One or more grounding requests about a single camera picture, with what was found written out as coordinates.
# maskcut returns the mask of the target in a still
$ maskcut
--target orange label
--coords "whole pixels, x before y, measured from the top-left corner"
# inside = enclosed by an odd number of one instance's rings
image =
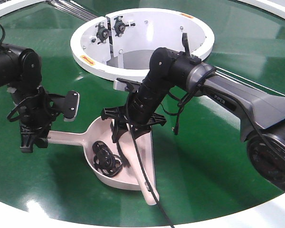
[[[183,16],[185,16],[187,18],[190,18],[190,19],[194,18],[194,16],[191,16],[191,15],[186,14],[186,13],[181,13],[181,15],[183,15]]]
[[[90,64],[91,66],[95,65],[95,62],[93,60],[91,60],[88,56],[82,55],[81,58],[87,62],[88,64]]]

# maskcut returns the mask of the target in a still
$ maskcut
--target green surface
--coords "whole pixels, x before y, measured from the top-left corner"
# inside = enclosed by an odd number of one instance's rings
[[[81,0],[97,15],[137,7],[182,11],[206,22],[216,36],[207,62],[285,94],[285,21],[242,3],[228,0]],[[84,22],[40,3],[0,19],[6,40],[30,47],[42,56],[43,86],[52,93],[81,94],[78,116],[62,117],[52,130],[80,133],[103,107],[123,105],[126,93],[112,82],[93,76],[74,59],[69,47],[73,32]],[[182,91],[175,88],[178,96]],[[164,106],[176,111],[175,101]],[[17,123],[5,116],[13,108],[0,88],[0,201],[31,211],[35,203],[51,218],[102,226],[160,226],[166,221],[140,192],[101,183],[85,161],[83,149],[49,145],[33,154],[19,150]],[[239,141],[239,120],[211,100],[194,98],[180,118],[153,128],[157,189],[175,224],[212,219],[263,203],[281,193],[250,165]]]

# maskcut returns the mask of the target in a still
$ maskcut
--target black cable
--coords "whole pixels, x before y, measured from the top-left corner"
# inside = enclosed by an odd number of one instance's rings
[[[154,200],[155,200],[155,202],[156,202],[156,205],[158,206],[158,208],[159,208],[160,211],[162,212],[162,214],[163,214],[163,216],[165,217],[165,219],[168,221],[169,226],[170,226],[171,228],[175,228],[174,225],[173,225],[173,223],[172,223],[172,221],[171,221],[170,218],[168,217],[167,213],[166,213],[165,210],[163,209],[161,203],[160,203],[159,200],[157,199],[157,197],[156,197],[156,195],[155,195],[155,193],[154,193],[154,190],[153,190],[153,188],[152,188],[152,186],[151,186],[151,184],[150,184],[150,182],[149,182],[149,180],[148,180],[147,174],[146,174],[146,172],[145,172],[145,170],[144,170],[143,163],[142,163],[142,159],[141,159],[141,156],[140,156],[140,154],[139,154],[138,146],[137,146],[137,143],[136,143],[136,140],[135,140],[134,132],[133,132],[133,129],[132,129],[132,127],[131,127],[131,119],[130,119],[130,116],[129,116],[129,109],[128,109],[130,94],[131,94],[131,93],[129,93],[129,95],[128,95],[128,97],[127,97],[126,104],[125,104],[125,112],[126,112],[126,117],[127,117],[127,119],[128,119],[128,123],[129,123],[129,127],[130,127],[130,133],[131,133],[131,137],[132,137],[132,140],[133,140],[133,143],[134,143],[135,151],[136,151],[136,154],[137,154],[137,157],[138,157],[139,165],[140,165],[140,167],[141,167],[141,169],[142,169],[143,177],[144,177],[144,179],[145,179],[145,181],[146,181],[146,183],[147,183],[147,186],[148,186],[148,188],[149,188],[149,190],[150,190],[150,192],[151,192],[151,194],[152,194],[152,196],[153,196],[153,198],[154,198]]]
[[[4,27],[1,24],[0,24],[0,28],[2,30],[2,36],[1,36],[1,39],[0,39],[0,47],[1,47],[2,46],[2,42],[3,42],[4,38],[5,38],[5,29],[4,29]]]

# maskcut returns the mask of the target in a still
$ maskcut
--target black robotic arm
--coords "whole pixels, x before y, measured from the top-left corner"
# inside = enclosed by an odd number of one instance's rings
[[[69,91],[66,96],[48,93],[41,85],[39,55],[30,48],[3,44],[3,39],[4,36],[0,40],[0,87],[8,86],[15,105],[7,119],[19,120],[22,152],[33,152],[33,144],[46,148],[46,138],[56,117],[62,113],[64,120],[74,120],[79,93]]]
[[[131,123],[136,138],[150,131],[150,125],[157,123],[155,110],[169,90],[178,86],[187,92],[179,100],[178,115],[192,97],[201,95],[233,113],[241,120],[240,139],[248,141],[247,153],[255,169],[285,191],[285,97],[269,95],[217,75],[215,67],[189,54],[184,41],[186,37],[183,38],[186,52],[156,49],[148,75],[138,90],[130,94],[126,105],[102,111],[103,119],[113,118],[115,125],[119,125],[114,126],[113,141],[127,131],[125,123]],[[131,83],[125,83],[128,89]],[[163,116],[158,123],[165,123]]]

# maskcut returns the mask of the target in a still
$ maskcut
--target dustpan handle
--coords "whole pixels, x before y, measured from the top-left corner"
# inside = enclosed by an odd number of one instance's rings
[[[135,147],[131,138],[131,135],[129,134],[129,132],[124,133],[121,138],[119,139],[119,144],[120,147],[122,149],[123,154],[125,155],[125,157],[128,159],[131,168],[135,174],[135,177],[137,179],[137,182],[141,188],[141,191],[143,193],[143,197],[146,201],[146,203],[148,205],[154,205],[156,204],[155,199],[152,195],[152,193],[148,190],[148,186],[146,183],[146,180],[143,176],[143,171],[141,169],[136,151],[135,151]],[[148,177],[148,174],[146,173],[147,178],[150,182],[150,185],[154,191],[154,194],[157,198],[157,200],[159,200],[159,194],[153,184],[153,182],[151,181],[151,179]]]
[[[82,133],[49,131],[47,141],[53,144],[82,146],[84,143]]]

